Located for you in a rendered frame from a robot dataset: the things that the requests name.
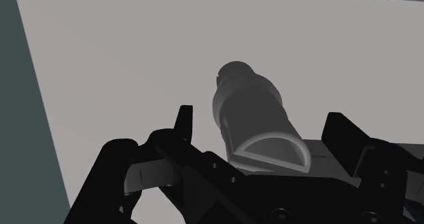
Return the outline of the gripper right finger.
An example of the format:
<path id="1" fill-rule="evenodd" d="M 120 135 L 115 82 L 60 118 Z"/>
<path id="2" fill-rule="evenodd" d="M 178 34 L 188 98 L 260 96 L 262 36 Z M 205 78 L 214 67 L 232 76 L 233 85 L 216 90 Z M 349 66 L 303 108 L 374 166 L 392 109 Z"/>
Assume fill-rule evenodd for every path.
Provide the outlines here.
<path id="1" fill-rule="evenodd" d="M 368 136 L 339 112 L 328 113 L 321 141 L 350 177 L 361 180 L 358 224 L 418 224 L 403 211 L 408 173 L 424 174 L 424 160 L 398 144 Z"/>

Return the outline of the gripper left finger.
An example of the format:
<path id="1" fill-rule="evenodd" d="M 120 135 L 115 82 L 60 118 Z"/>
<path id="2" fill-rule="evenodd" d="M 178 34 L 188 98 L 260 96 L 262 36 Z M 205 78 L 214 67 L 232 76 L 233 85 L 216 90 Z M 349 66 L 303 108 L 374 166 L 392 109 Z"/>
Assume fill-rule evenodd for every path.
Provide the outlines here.
<path id="1" fill-rule="evenodd" d="M 228 178 L 216 178 L 222 159 L 191 145 L 193 108 L 179 108 L 173 128 L 152 132 L 139 145 L 130 138 L 101 148 L 63 224 L 139 224 L 132 218 L 144 189 L 159 188 L 185 224 L 247 224 L 228 186 L 240 174 L 226 164 Z"/>

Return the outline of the grey cylindrical scoop-shaped object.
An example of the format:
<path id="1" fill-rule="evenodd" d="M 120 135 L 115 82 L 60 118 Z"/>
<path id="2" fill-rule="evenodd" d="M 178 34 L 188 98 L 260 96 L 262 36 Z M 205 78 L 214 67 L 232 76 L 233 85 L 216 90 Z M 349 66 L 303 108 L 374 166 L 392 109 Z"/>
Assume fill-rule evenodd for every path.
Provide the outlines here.
<path id="1" fill-rule="evenodd" d="M 216 83 L 213 118 L 230 164 L 250 172 L 309 172 L 311 152 L 271 81 L 232 61 L 219 70 Z"/>

